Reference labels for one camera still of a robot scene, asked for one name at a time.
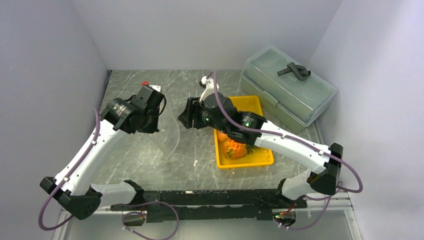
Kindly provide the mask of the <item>clear zip top bag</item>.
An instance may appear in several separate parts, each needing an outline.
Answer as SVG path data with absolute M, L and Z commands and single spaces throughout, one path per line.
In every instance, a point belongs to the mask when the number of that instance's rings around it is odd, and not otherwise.
M 163 158 L 167 160 L 180 142 L 180 128 L 172 109 L 168 105 L 158 118 L 158 130 L 159 132 L 149 136 L 149 140 L 161 150 Z

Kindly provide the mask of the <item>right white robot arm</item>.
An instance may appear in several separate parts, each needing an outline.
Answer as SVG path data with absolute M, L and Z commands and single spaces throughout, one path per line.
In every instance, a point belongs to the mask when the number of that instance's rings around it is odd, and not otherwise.
M 304 165 L 306 171 L 279 183 L 275 200 L 282 208 L 306 194 L 334 195 L 337 192 L 341 145 L 327 146 L 305 140 L 257 113 L 237 110 L 222 94 L 211 94 L 205 100 L 189 97 L 177 119 L 187 129 L 211 127 L 237 143 L 269 149 Z

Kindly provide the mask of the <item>orange toy pineapple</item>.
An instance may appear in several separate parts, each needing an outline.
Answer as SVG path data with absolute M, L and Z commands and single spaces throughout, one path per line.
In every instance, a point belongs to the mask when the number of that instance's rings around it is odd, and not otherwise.
M 221 148 L 224 157 L 230 160 L 242 158 L 258 149 L 257 146 L 239 143 L 230 138 L 221 143 Z

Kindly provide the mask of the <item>yellow plastic tray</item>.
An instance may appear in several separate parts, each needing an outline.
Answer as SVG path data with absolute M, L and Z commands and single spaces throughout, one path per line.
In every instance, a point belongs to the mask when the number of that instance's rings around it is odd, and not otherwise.
M 263 115 L 263 110 L 260 104 L 260 99 L 255 95 L 248 96 L 230 96 L 233 105 L 238 111 L 253 112 L 260 116 Z M 256 147 L 251 153 L 245 154 L 237 159 L 226 158 L 223 152 L 223 145 L 217 130 L 213 131 L 215 144 L 216 165 L 220 169 L 235 169 L 248 167 L 264 167 L 274 163 L 274 156 L 270 149 Z

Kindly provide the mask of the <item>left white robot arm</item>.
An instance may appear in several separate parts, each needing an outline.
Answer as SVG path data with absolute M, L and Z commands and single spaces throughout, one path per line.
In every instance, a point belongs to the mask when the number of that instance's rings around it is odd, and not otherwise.
M 87 219 L 98 208 L 123 205 L 139 209 L 144 190 L 132 180 L 118 184 L 99 185 L 93 177 L 103 160 L 124 139 L 135 133 L 158 132 L 158 121 L 164 95 L 137 97 L 130 101 L 111 100 L 102 112 L 95 112 L 96 124 L 92 136 L 71 162 L 56 176 L 46 176 L 40 187 L 78 220 Z

